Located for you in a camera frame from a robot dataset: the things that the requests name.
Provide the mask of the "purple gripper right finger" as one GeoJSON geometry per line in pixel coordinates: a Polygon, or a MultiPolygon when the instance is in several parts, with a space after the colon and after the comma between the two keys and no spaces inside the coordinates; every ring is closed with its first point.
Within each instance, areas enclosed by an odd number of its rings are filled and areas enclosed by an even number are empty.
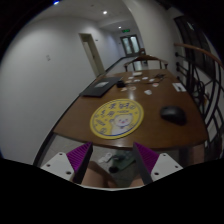
{"type": "Polygon", "coordinates": [[[133,155],[145,185],[182,169],[167,153],[158,154],[137,142],[133,143],[133,155]]]}

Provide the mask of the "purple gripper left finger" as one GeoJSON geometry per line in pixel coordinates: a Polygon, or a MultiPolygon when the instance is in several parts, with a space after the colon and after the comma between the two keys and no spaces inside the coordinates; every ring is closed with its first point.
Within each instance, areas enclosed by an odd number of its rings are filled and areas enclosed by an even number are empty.
{"type": "Polygon", "coordinates": [[[93,152],[91,142],[68,153],[59,152],[42,169],[70,182],[81,184],[93,152]]]}

